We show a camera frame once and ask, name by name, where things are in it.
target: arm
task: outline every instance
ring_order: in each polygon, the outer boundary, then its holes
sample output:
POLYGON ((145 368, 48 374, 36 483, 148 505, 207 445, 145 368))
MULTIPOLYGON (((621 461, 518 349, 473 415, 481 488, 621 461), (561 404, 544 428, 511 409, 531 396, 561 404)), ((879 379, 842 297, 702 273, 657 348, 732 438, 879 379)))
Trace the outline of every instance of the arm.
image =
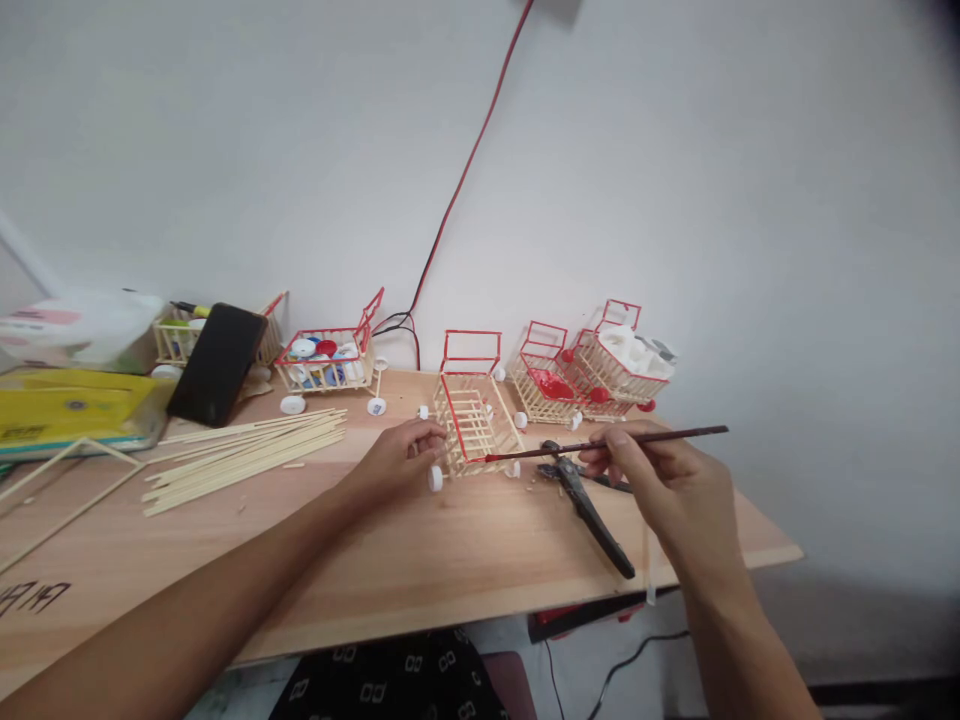
POLYGON ((750 582, 730 472, 683 440, 640 446, 631 438, 663 430, 643 421, 612 426, 590 438, 605 438, 606 449, 580 457, 591 475, 609 468, 611 480, 626 476, 677 571, 711 717, 819 718, 750 582))
POLYGON ((444 435, 423 420, 387 430, 336 487, 101 630, 0 703, 0 716, 180 720, 338 535, 416 492, 444 435))

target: hand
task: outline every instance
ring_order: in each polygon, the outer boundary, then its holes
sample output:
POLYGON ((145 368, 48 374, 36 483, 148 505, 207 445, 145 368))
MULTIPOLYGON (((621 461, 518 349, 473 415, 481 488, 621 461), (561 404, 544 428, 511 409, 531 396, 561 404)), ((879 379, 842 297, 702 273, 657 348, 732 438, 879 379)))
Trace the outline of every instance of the hand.
POLYGON ((615 482, 626 476, 685 589, 728 588, 746 578, 730 471, 685 440, 638 445, 631 437, 666 430, 645 420, 608 425, 590 436, 607 447, 584 450, 580 459, 590 476, 604 470, 615 482))
POLYGON ((338 487, 364 507, 412 495, 427 487, 427 471, 440 457, 446 436, 429 420, 408 420, 384 430, 338 487))

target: paintbrush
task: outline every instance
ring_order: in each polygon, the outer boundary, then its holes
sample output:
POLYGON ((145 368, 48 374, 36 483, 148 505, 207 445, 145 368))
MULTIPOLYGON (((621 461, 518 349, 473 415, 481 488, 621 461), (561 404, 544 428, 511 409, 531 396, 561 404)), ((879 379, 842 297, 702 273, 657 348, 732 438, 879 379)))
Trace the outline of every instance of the paintbrush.
MULTIPOLYGON (((634 435, 633 439, 637 444, 643 445, 648 442, 657 442, 658 440, 679 440, 681 438, 699 437, 700 435, 717 435, 719 433, 730 432, 726 425, 711 425, 704 428, 691 428, 689 430, 671 430, 665 433, 649 433, 647 435, 634 435)), ((512 453, 510 455, 487 455, 484 462, 496 462, 498 460, 512 460, 521 457, 540 457, 542 455, 557 455, 559 453, 578 452, 580 450, 596 450, 607 446, 606 440, 600 440, 595 443, 580 443, 579 445, 565 445, 555 450, 528 450, 522 453, 512 453)))

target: black phone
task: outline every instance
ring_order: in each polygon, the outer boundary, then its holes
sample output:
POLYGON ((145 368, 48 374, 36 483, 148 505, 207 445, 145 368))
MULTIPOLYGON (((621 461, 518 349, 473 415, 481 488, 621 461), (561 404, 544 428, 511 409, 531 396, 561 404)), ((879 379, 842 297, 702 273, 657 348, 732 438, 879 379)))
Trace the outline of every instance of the black phone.
POLYGON ((214 305, 167 414, 210 427, 226 425, 266 329, 263 315, 225 303, 214 305))

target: red cable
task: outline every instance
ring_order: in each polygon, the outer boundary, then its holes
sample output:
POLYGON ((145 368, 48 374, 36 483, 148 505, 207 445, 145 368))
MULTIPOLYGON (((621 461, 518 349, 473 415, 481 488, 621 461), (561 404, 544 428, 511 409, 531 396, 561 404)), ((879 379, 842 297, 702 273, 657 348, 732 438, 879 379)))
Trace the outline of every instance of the red cable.
MULTIPOLYGON (((497 106, 497 98, 500 97, 500 88, 503 87, 503 79, 507 75, 507 67, 510 65, 510 58, 513 56, 513 49, 517 45, 517 40, 520 37, 520 31, 523 30, 523 25, 527 21, 527 15, 530 14, 530 8, 533 7, 533 0, 527 0, 526 6, 523 8, 523 13, 520 15, 520 22, 517 24, 517 29, 513 33, 513 39, 510 41, 510 47, 507 49, 507 56, 503 60, 503 67, 500 69, 500 77, 497 80, 497 89, 493 93, 493 100, 490 102, 490 109, 487 110, 487 116, 483 120, 483 126, 480 128, 480 134, 477 136, 477 141, 473 144, 473 149, 470 151, 470 157, 467 158, 467 164, 463 168, 463 173, 460 175, 460 182, 457 183, 457 189, 453 193, 453 197, 450 198, 450 204, 447 205, 447 210, 443 214, 443 220, 440 222, 440 229, 437 231, 437 239, 433 241, 433 248, 430 250, 430 256, 427 258, 427 265, 423 269, 423 274, 420 276, 420 283, 417 285, 417 292, 413 296, 413 304, 410 305, 410 309, 405 313, 408 318, 410 318, 411 332, 413 333, 413 341, 417 347, 417 370, 420 369, 420 339, 417 337, 417 325, 413 320, 414 309, 417 307, 417 302, 420 300, 420 292, 423 290, 423 282, 426 280, 427 273, 430 272, 430 266, 433 264, 433 257, 437 253, 437 247, 440 245, 440 238, 443 237, 443 230, 447 225, 447 219, 450 217, 450 212, 453 210, 454 204, 457 202, 457 197, 460 195, 460 188, 463 187, 463 181, 466 180, 467 172, 470 170, 470 165, 473 163, 473 157, 477 154, 477 148, 480 147, 480 141, 483 139, 483 134, 487 131, 487 125, 490 123, 490 117, 493 115, 493 109, 497 106)), ((375 328, 374 332, 378 331, 383 325, 390 320, 392 317, 382 320, 375 328)), ((401 320, 394 327, 399 327, 402 325, 404 320, 401 320)))
POLYGON ((493 115, 493 109, 497 106, 497 98, 500 97, 500 88, 503 86, 503 78, 507 74, 507 66, 510 64, 510 58, 513 55, 513 49, 517 45, 517 39, 520 37, 520 31, 523 30, 523 24, 527 21, 527 15, 530 14, 530 8, 533 7, 533 0, 527 0, 526 6, 523 8, 523 14, 520 16, 520 22, 517 24, 517 29, 513 33, 513 39, 510 41, 510 47, 507 49, 507 56, 503 60, 503 67, 500 69, 500 78, 497 80, 497 89, 493 93, 493 100, 490 103, 490 109, 487 110, 487 117, 483 121, 483 127, 480 128, 480 134, 477 136, 477 141, 473 144, 473 150, 470 151, 470 157, 467 158, 467 164, 463 168, 463 174, 460 176, 460 182, 457 183, 457 189, 453 193, 453 197, 450 199, 450 204, 447 206, 447 211, 443 214, 443 220, 440 223, 440 231, 437 233, 437 239, 433 243, 433 249, 430 251, 430 257, 427 258, 427 267, 423 271, 423 277, 420 278, 420 285, 417 286, 417 294, 413 296, 413 305, 410 306, 410 311, 413 312, 414 308, 417 307, 417 301, 420 299, 420 291, 423 289, 423 281, 427 277, 427 273, 430 272, 430 265, 433 263, 433 256, 437 252, 437 246, 440 244, 440 238, 443 235, 443 229, 447 224, 447 218, 450 217, 450 211, 453 210, 453 205, 457 201, 457 196, 460 195, 460 188, 463 187, 463 181, 467 177, 467 172, 470 170, 470 164, 473 162, 473 156, 477 153, 477 148, 480 147, 480 141, 483 139, 483 134, 487 131, 487 124, 490 122, 490 116, 493 115))

